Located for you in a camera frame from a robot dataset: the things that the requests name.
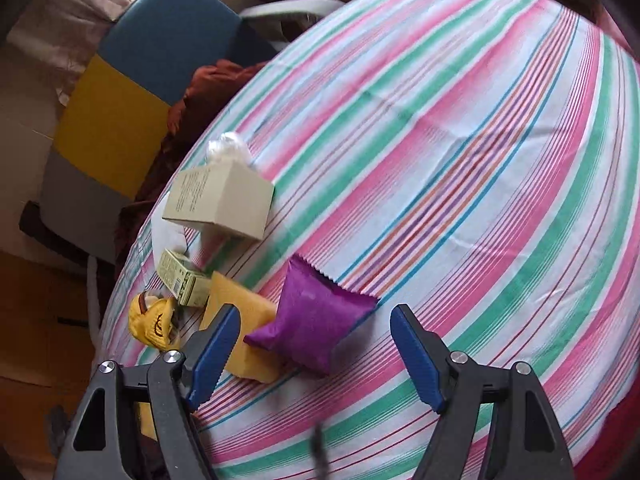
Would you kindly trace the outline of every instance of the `blue gripper pad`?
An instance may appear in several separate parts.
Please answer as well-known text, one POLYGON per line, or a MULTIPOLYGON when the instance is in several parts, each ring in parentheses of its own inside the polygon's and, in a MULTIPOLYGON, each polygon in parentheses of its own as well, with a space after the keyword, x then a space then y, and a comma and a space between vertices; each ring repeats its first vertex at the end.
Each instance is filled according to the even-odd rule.
POLYGON ((440 413, 445 407, 445 399, 440 393, 439 374, 435 364, 427 354, 417 334, 399 307, 391 311, 391 337, 396 343, 409 377, 414 382, 420 400, 440 413))
POLYGON ((190 411, 194 412, 210 399, 239 333, 240 311, 232 308, 220 322, 193 369, 191 393, 186 398, 190 411))

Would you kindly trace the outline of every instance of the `barcode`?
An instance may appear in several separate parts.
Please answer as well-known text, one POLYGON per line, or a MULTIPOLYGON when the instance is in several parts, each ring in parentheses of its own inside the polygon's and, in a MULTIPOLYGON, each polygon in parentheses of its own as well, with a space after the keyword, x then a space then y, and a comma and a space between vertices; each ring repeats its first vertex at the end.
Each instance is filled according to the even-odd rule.
POLYGON ((180 294, 180 287, 182 286, 182 281, 180 278, 176 278, 174 281, 174 294, 178 296, 180 294))

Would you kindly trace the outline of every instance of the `purple packet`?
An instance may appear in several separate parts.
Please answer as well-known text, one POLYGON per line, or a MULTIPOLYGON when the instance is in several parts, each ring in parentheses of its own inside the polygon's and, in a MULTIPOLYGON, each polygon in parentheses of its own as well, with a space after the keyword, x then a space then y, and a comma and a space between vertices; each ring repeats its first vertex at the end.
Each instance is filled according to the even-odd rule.
POLYGON ((344 290, 294 254, 276 318, 244 336, 244 342, 329 374, 332 350, 377 303, 373 296, 344 290))

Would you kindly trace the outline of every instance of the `table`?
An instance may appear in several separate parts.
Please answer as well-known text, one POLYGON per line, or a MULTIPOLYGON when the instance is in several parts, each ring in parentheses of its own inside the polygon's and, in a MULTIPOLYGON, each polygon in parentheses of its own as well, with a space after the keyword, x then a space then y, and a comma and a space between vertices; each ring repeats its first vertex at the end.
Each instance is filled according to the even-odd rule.
MULTIPOLYGON (((638 94, 632 59, 551 0, 354 0, 270 62, 182 165, 239 132, 276 186, 266 237, 188 230, 188 254, 277 301, 297 251, 380 302, 328 378, 223 374, 197 414, 215 467, 309 478, 324 420, 332 478, 409 478, 436 416, 390 338, 398 303, 479 363, 531 363, 579 460, 638 364, 638 94)), ((154 359, 127 333, 127 306, 158 285, 147 223, 98 360, 154 359)), ((466 478, 489 420, 482 410, 466 478)))

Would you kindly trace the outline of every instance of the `silver screw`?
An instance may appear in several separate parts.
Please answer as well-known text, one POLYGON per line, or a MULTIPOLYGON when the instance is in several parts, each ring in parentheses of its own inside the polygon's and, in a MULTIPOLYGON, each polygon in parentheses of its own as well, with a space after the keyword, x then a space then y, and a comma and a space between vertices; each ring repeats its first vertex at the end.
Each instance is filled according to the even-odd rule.
POLYGON ((109 372, 113 372, 115 367, 116 363, 114 363, 113 361, 104 361, 100 364, 100 366, 98 366, 98 370, 100 370, 100 373, 108 374, 109 372))
POLYGON ((175 363, 180 360, 182 354, 177 350, 169 350, 166 354, 164 354, 164 362, 165 363, 175 363))
POLYGON ((516 371, 520 375, 529 375, 531 373, 531 367, 523 362, 516 363, 516 371))
POLYGON ((455 363, 458 363, 459 365, 463 365, 464 363, 469 361, 469 356, 464 352, 456 350, 455 352, 451 352, 451 360, 455 363))

